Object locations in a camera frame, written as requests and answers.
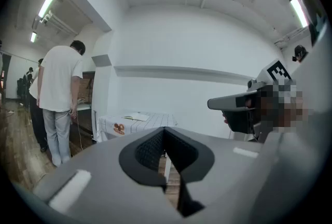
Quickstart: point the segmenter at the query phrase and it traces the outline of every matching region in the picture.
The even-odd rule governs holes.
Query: paper
[[[137,120],[137,121],[147,121],[147,119],[149,119],[148,115],[143,115],[143,114],[139,114],[139,113],[132,113],[128,116],[123,116],[123,118],[125,119],[130,119],[130,120]]]

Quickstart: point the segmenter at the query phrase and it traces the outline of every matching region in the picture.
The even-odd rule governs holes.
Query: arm
[[[37,97],[37,105],[39,106],[39,96],[40,96],[40,90],[42,89],[42,82],[43,82],[43,74],[44,74],[44,67],[40,66],[39,73],[38,73],[38,97]]]
[[[78,98],[78,90],[79,90],[79,82],[80,77],[73,76],[71,82],[71,93],[72,93],[72,111],[71,116],[76,118],[77,116],[77,98]]]

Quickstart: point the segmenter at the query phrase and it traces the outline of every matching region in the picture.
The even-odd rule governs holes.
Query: fluorescent light
[[[294,10],[301,21],[302,27],[308,26],[305,13],[302,10],[299,0],[290,0],[290,3],[294,7]]]
[[[32,43],[35,42],[36,36],[37,36],[37,34],[34,33],[34,32],[31,34],[31,39],[30,39],[30,41],[31,41]]]
[[[45,2],[43,3],[43,6],[41,7],[38,16],[40,16],[41,18],[44,17],[47,8],[50,6],[50,4],[52,3],[53,0],[45,0]]]

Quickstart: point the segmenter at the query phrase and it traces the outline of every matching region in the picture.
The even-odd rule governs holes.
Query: cable
[[[77,111],[77,129],[78,129],[78,134],[79,134],[79,143],[81,145],[81,149],[83,150],[82,148],[82,139],[81,139],[81,133],[79,132],[79,124],[78,124],[78,111]]]

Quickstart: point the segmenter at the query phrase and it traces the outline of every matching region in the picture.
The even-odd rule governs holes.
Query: short black hair
[[[85,53],[85,45],[79,40],[73,41],[70,47],[74,47],[81,55]]]

